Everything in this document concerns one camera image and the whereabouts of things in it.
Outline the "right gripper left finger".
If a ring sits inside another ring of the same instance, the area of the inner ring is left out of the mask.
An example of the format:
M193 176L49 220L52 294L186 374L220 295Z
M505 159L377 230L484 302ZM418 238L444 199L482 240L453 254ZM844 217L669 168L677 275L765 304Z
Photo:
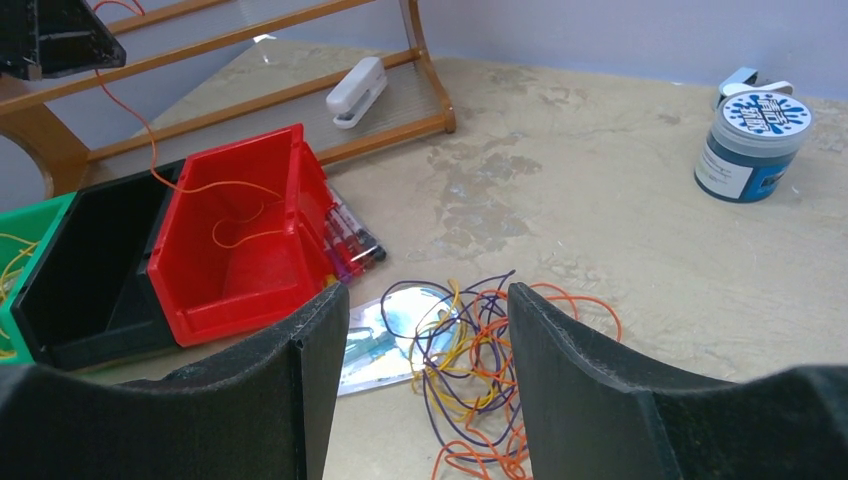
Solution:
M1 370L5 479L319 479L349 326L326 288L287 318L159 380Z

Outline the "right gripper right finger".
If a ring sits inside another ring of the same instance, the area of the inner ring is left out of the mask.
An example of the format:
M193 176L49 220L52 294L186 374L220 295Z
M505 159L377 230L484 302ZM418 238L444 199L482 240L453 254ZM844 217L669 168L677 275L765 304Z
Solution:
M538 479L843 479L847 369L802 365L734 383L639 353L528 285L510 340Z

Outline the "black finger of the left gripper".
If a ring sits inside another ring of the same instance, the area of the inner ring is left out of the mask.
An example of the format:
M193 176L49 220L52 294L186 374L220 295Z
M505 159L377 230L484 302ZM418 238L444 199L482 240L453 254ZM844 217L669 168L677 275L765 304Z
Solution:
M125 64L125 49L87 2L2 0L3 75L39 81Z

